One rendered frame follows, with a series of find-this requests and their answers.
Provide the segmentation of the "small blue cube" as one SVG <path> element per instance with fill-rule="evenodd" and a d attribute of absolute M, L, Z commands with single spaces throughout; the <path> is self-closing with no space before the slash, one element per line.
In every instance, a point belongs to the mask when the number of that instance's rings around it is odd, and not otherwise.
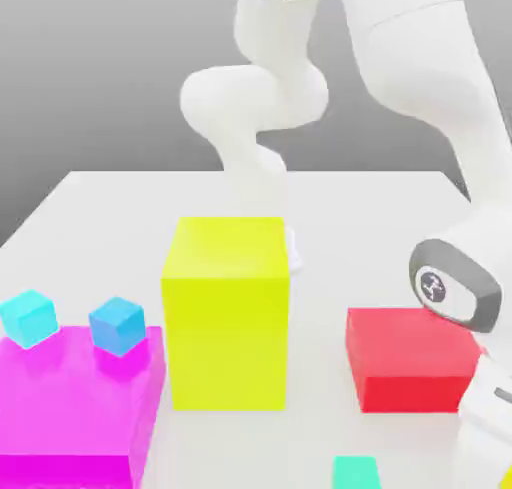
<path fill-rule="evenodd" d="M 113 297 L 89 313 L 93 344 L 114 356 L 122 357 L 146 337 L 144 309 L 141 305 Z"/>

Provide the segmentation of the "large magenta box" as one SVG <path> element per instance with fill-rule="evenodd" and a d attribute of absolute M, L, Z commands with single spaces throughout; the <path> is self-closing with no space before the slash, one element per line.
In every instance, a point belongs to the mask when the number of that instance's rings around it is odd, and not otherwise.
<path fill-rule="evenodd" d="M 141 489 L 165 379 L 162 330 L 128 354 L 67 326 L 0 340 L 0 489 Z"/>

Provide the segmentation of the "small cyan cube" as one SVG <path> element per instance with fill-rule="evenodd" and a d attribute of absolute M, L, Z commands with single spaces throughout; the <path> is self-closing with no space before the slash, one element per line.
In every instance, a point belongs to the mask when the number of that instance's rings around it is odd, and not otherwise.
<path fill-rule="evenodd" d="M 35 290 L 27 290 L 0 304 L 0 321 L 7 337 L 25 350 L 59 329 L 54 303 Z"/>

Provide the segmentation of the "large red box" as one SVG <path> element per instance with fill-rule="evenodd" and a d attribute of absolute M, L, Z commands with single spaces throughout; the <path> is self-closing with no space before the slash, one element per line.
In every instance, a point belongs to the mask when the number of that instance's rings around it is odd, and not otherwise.
<path fill-rule="evenodd" d="M 425 308 L 350 308 L 345 345 L 364 413 L 455 413 L 484 353 Z"/>

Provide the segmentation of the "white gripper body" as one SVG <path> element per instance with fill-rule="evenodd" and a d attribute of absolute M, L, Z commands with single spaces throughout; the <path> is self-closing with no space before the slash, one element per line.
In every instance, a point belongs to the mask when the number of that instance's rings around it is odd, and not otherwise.
<path fill-rule="evenodd" d="M 512 373 L 482 354 L 459 404 L 458 414 L 499 438 L 512 438 Z"/>

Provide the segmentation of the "large yellow box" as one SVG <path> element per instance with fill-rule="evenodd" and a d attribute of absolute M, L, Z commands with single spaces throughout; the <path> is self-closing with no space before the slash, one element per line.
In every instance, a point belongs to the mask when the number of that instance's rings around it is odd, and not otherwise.
<path fill-rule="evenodd" d="M 161 276 L 172 406 L 286 406 L 290 270 L 280 217 L 182 217 Z"/>

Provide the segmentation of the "small mint green cube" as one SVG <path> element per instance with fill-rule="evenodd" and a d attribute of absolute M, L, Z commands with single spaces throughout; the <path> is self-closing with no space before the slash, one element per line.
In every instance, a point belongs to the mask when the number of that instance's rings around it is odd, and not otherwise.
<path fill-rule="evenodd" d="M 376 459 L 371 456 L 336 456 L 331 489 L 382 489 Z"/>

